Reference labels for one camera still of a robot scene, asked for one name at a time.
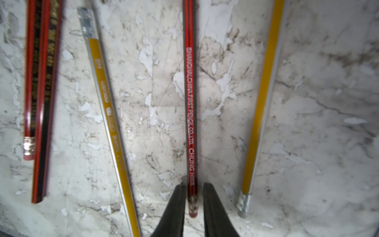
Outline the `red pencil beside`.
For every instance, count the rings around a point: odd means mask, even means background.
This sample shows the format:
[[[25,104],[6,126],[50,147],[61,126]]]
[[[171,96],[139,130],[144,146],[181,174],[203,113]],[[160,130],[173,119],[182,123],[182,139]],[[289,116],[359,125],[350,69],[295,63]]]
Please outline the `red pencil beside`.
[[[25,97],[24,97],[24,160],[34,159],[36,148],[36,116],[38,98],[38,73],[40,51],[40,25],[42,1],[27,1]]]

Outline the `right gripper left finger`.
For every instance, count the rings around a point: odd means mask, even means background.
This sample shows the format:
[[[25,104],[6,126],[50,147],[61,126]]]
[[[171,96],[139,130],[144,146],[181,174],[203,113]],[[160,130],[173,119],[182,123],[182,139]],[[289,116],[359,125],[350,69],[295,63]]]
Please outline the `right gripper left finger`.
[[[177,185],[161,217],[152,233],[152,237],[182,237],[186,208],[187,187]]]

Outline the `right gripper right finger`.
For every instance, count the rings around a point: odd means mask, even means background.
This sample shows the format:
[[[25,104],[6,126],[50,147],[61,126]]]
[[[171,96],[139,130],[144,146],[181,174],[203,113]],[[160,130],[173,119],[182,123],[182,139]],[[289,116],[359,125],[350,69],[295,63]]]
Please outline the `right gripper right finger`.
[[[206,237],[239,237],[211,183],[203,185],[203,211]]]

